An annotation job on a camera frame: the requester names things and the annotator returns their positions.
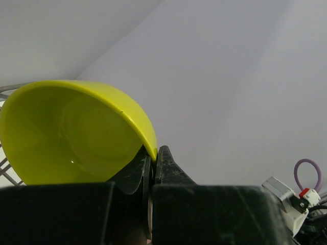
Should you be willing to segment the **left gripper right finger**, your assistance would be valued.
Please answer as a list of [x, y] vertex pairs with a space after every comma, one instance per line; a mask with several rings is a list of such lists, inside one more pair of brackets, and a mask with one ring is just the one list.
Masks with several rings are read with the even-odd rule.
[[256, 186], [197, 185], [160, 147], [153, 244], [292, 244], [276, 198]]

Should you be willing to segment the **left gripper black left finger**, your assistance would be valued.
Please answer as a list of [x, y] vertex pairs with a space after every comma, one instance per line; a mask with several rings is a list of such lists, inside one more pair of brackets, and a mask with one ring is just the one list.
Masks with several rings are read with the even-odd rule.
[[152, 162], [144, 147], [106, 182], [1, 188], [1, 244], [147, 244]]

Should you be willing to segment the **lime green bowl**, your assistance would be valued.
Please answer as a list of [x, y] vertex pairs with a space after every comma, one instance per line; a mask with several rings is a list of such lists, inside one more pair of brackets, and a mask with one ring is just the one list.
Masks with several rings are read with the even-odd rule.
[[15, 90], [1, 108], [1, 145], [27, 185], [105, 182], [141, 148], [157, 159], [142, 107], [94, 81], [39, 81]]

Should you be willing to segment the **grey wire dish rack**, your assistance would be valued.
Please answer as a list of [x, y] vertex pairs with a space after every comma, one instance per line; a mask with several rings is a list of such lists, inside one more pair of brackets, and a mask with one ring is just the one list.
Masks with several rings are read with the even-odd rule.
[[[1, 109], [3, 107], [4, 102], [8, 99], [9, 95], [11, 95], [15, 90], [27, 85], [28, 83], [29, 82], [1, 86]], [[3, 146], [1, 145], [1, 187], [21, 185], [25, 184], [15, 172], [15, 170], [12, 168], [4, 153]]]

